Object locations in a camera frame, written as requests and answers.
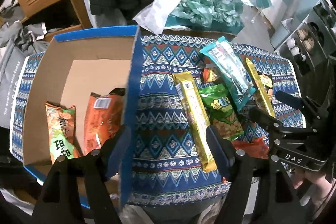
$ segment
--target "human hand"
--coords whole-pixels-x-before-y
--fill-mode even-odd
[[[305,171],[301,168],[295,168],[295,174],[292,179],[294,189],[297,189],[305,179],[317,186],[318,191],[314,197],[316,200],[324,199],[331,190],[332,184],[326,180],[325,173],[311,172]]]

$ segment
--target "yellow snack bar wrapper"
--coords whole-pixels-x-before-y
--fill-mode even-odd
[[[257,105],[259,105],[259,107],[262,110],[266,111],[269,115],[275,118],[272,104],[269,100],[264,85],[261,82],[260,75],[258,74],[257,70],[254,67],[254,64],[248,58],[245,59],[245,63],[246,63],[246,69],[253,78],[253,81],[258,89],[258,92],[254,94]]]
[[[195,141],[202,169],[207,173],[217,169],[205,138],[206,129],[210,125],[210,122],[194,78],[190,73],[190,71],[186,71],[173,74],[174,84],[187,114],[189,127]]]

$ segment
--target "orange snack bag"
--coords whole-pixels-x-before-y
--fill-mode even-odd
[[[91,93],[84,122],[84,155],[100,149],[121,125],[125,89],[116,88],[106,96]]]
[[[218,73],[216,71],[216,65],[211,63],[208,57],[204,58],[205,69],[203,71],[203,81],[204,83],[214,82],[219,79]]]
[[[45,104],[48,133],[49,150],[52,163],[64,155],[68,159],[80,157],[78,150],[73,146],[75,135],[75,106],[64,109],[60,106]]]

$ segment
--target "white cup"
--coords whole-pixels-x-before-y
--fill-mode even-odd
[[[288,39],[286,43],[287,43],[287,46],[289,48],[294,48],[295,47],[295,39],[294,38]]]
[[[294,48],[291,49],[291,53],[293,56],[298,55],[300,53],[300,48],[295,46]]]

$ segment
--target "green snack bag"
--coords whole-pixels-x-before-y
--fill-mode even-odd
[[[233,141],[244,134],[229,101],[229,91],[223,84],[208,86],[198,91],[204,106],[209,109],[210,123],[216,126],[224,139]]]

